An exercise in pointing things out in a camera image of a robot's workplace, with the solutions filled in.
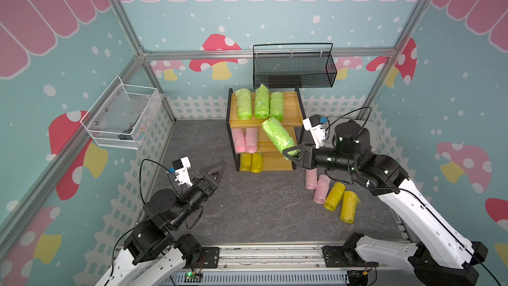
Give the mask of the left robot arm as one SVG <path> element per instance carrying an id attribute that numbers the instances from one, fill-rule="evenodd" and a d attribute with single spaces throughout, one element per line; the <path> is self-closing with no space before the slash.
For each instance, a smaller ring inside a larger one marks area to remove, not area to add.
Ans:
<path id="1" fill-rule="evenodd" d="M 175 180 L 186 184 L 178 194 L 174 189 L 160 189 L 150 199 L 143 199 L 145 217 L 120 237 L 123 246 L 115 246 L 110 268 L 98 285 L 160 285 L 179 270 L 189 269 L 189 279 L 202 280 L 202 270 L 218 266 L 219 249 L 204 248 L 192 234 L 178 238 L 173 233 L 194 213 L 202 213 L 204 203 L 213 196 L 226 170 L 220 161 L 200 170 L 201 177 L 191 179 L 187 157 L 175 161 Z"/>

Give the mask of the green roll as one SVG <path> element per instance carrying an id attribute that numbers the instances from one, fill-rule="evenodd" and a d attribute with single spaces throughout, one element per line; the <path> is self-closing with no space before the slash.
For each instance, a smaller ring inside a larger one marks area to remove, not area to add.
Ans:
<path id="1" fill-rule="evenodd" d="M 270 95 L 270 117 L 280 122 L 284 119 L 284 93 L 280 91 Z"/>
<path id="2" fill-rule="evenodd" d="M 239 120 L 250 120 L 252 114 L 251 91 L 241 88 L 235 92 L 237 97 L 237 116 Z"/>
<path id="3" fill-rule="evenodd" d="M 255 118 L 264 120 L 270 116 L 270 91 L 268 87 L 261 84 L 255 92 Z"/>
<path id="4" fill-rule="evenodd" d="M 283 149 L 297 145 L 296 141 L 283 127 L 280 121 L 270 118 L 265 120 L 261 126 L 270 141 L 281 154 L 283 153 Z"/>

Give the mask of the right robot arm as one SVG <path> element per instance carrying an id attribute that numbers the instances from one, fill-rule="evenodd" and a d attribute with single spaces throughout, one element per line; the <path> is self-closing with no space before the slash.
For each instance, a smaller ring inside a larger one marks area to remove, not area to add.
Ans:
<path id="1" fill-rule="evenodd" d="M 426 200 L 405 169 L 392 157 L 375 154 L 369 131 L 353 119 L 331 124 L 332 147 L 324 145 L 328 130 L 320 115 L 303 122 L 314 144 L 285 148 L 284 157 L 305 169 L 323 168 L 347 172 L 351 181 L 369 190 L 389 206 L 418 237 L 417 243 L 401 244 L 354 233 L 344 243 L 345 253 L 364 262 L 378 262 L 413 273 L 424 285 L 476 285 L 487 247 L 472 242 L 455 230 Z"/>

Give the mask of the yellow roll front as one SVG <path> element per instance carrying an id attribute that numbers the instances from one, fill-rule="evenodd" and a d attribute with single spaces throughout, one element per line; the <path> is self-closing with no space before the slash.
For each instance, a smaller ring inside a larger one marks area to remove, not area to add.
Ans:
<path id="1" fill-rule="evenodd" d="M 262 153 L 254 153 L 251 155 L 251 172 L 261 173 L 263 171 L 263 155 Z"/>

